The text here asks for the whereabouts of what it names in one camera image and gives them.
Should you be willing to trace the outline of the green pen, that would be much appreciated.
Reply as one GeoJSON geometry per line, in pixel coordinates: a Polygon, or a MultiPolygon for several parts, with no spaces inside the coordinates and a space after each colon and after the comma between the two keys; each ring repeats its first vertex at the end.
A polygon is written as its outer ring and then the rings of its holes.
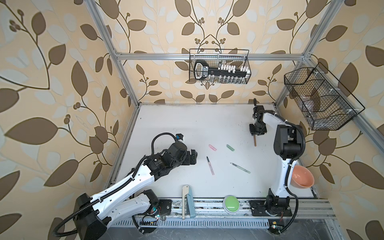
{"type": "Polygon", "coordinates": [[[246,170],[246,169],[244,169],[244,168],[242,168],[241,166],[239,166],[239,165],[236,165],[235,163],[230,163],[232,166],[234,166],[234,167],[236,167],[236,168],[238,168],[238,169],[240,169],[240,170],[242,170],[243,172],[245,172],[245,173],[248,173],[248,174],[251,174],[251,172],[250,171],[248,171],[248,170],[246,170]]]}

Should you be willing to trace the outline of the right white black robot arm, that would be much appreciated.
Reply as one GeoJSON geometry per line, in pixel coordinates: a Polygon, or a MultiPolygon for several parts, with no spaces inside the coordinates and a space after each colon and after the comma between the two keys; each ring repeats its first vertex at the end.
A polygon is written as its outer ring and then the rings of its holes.
{"type": "Polygon", "coordinates": [[[299,198],[289,185],[297,160],[303,155],[306,147],[305,136],[300,126],[288,122],[275,111],[266,110],[253,99],[253,119],[250,133],[253,137],[267,133],[267,126],[276,131],[273,149],[278,156],[277,176],[268,190],[266,200],[250,201],[254,217],[295,217],[298,210],[299,198]]]}

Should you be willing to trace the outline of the black socket set rail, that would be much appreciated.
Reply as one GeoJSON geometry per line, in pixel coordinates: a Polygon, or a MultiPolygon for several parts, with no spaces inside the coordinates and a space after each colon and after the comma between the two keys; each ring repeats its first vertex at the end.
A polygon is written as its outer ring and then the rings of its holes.
{"type": "Polygon", "coordinates": [[[197,60],[193,67],[193,74],[196,80],[204,80],[212,77],[234,77],[248,78],[251,76],[251,70],[248,67],[237,69],[236,66],[221,65],[217,68],[211,67],[206,61],[197,60]]]}

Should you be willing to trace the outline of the pink pen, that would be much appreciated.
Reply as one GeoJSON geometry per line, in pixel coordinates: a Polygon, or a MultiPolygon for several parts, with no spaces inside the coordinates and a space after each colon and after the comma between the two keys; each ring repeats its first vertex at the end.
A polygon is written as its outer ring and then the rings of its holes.
{"type": "Polygon", "coordinates": [[[212,174],[212,176],[214,176],[215,173],[214,173],[213,166],[212,166],[212,164],[211,164],[211,161],[210,161],[209,157],[207,157],[207,162],[208,162],[208,165],[209,165],[211,174],[212,174]]]}

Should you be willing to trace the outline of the green round button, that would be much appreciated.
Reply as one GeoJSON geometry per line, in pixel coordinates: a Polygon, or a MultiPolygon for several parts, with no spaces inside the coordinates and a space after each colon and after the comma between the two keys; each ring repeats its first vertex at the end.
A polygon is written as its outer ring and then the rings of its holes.
{"type": "Polygon", "coordinates": [[[228,195],[223,199],[223,208],[228,214],[236,214],[240,209],[240,202],[235,196],[228,195]]]}

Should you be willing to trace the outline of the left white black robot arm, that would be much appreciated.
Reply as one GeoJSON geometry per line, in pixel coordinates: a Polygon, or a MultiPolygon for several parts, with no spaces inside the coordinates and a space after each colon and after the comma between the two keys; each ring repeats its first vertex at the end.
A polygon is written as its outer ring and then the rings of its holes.
{"type": "Polygon", "coordinates": [[[155,153],[155,141],[161,136],[154,137],[150,155],[143,156],[121,181],[92,196],[79,196],[74,212],[55,226],[53,237],[78,235],[82,240],[98,240],[121,219],[156,208],[159,200],[152,190],[145,190],[135,198],[133,195],[179,166],[195,165],[198,157],[196,150],[188,150],[182,134],[168,133],[174,142],[168,149],[155,153]]]}

